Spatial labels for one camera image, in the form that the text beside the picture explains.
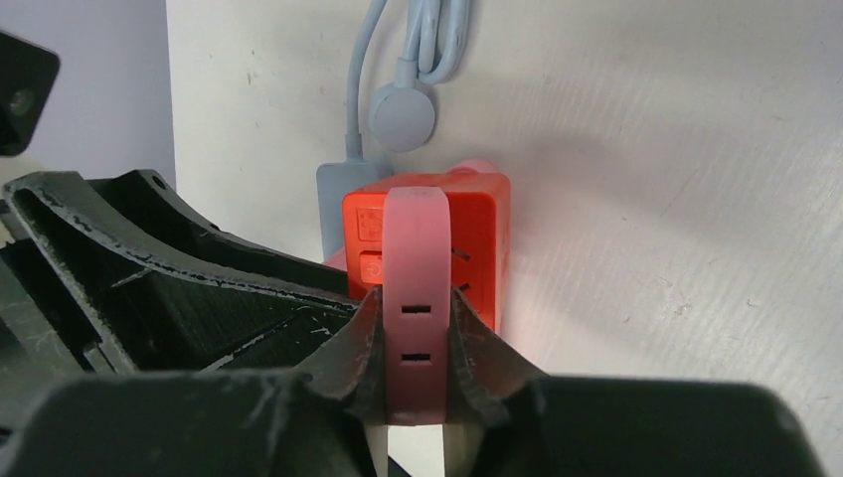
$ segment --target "power button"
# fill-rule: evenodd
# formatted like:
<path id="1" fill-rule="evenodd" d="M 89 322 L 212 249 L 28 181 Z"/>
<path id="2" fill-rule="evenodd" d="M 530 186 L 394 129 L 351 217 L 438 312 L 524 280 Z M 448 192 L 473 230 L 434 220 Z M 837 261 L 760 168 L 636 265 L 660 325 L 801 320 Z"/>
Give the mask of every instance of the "power button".
<path id="1" fill-rule="evenodd" d="M 370 285 L 384 282 L 384 261 L 378 251 L 364 251 L 360 254 L 360 279 Z"/>

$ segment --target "pink strap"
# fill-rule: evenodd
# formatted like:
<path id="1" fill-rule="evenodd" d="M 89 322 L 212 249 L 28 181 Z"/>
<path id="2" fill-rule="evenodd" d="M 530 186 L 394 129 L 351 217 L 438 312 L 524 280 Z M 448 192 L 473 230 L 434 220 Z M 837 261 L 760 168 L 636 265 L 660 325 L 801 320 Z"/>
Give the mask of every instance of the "pink strap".
<path id="1" fill-rule="evenodd" d="M 447 391 L 450 211 L 438 187 L 398 187 L 384 204 L 387 420 L 441 424 Z"/>

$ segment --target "orange device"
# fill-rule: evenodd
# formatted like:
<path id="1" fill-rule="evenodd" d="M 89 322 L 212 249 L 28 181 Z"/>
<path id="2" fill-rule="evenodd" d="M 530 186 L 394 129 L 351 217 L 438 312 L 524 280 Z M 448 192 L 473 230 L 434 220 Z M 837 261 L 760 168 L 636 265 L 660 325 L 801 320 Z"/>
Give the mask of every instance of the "orange device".
<path id="1" fill-rule="evenodd" d="M 451 284 L 493 331 L 500 329 L 509 262 L 509 179 L 499 173 L 399 174 L 349 193 L 343 229 L 349 294 L 362 299 L 383 284 L 384 201 L 394 187 L 441 188 L 450 209 Z"/>

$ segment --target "round cable connector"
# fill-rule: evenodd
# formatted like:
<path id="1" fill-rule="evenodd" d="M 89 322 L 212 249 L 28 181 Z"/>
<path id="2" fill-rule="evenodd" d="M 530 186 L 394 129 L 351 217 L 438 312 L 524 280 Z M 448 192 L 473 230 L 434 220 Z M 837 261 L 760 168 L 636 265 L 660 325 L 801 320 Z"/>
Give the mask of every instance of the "round cable connector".
<path id="1" fill-rule="evenodd" d="M 369 127 L 390 151 L 410 152 L 422 147 L 435 124 L 433 101 L 418 89 L 391 83 L 378 89 L 372 98 Z"/>

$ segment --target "black camera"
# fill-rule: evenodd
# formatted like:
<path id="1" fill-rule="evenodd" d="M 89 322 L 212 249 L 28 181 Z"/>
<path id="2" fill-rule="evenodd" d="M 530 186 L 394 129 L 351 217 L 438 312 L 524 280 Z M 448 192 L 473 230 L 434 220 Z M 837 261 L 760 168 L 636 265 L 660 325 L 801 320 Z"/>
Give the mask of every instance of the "black camera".
<path id="1" fill-rule="evenodd" d="M 0 156 L 29 146 L 59 63 L 55 53 L 0 32 Z"/>

